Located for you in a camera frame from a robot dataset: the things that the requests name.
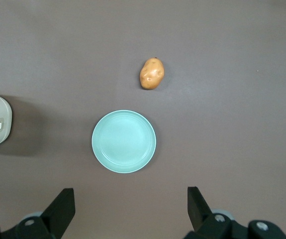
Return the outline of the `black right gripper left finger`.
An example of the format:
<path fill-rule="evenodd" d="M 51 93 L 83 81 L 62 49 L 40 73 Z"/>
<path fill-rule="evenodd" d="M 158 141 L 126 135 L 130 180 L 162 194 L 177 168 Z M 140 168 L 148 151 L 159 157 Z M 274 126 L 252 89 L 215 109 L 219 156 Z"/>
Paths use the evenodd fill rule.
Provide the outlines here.
<path fill-rule="evenodd" d="M 39 216 L 22 220 L 15 227 L 18 239 L 60 239 L 75 215 L 74 189 L 63 189 Z"/>

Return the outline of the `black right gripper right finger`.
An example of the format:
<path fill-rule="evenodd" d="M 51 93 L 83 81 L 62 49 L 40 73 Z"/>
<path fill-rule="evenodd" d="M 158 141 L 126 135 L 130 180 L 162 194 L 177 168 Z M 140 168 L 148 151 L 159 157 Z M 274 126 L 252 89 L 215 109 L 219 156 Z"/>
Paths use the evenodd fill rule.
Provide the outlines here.
<path fill-rule="evenodd" d="M 245 227 L 224 211 L 213 212 L 198 187 L 188 187 L 188 215 L 193 231 L 189 239 L 285 239 L 274 223 L 253 220 Z"/>

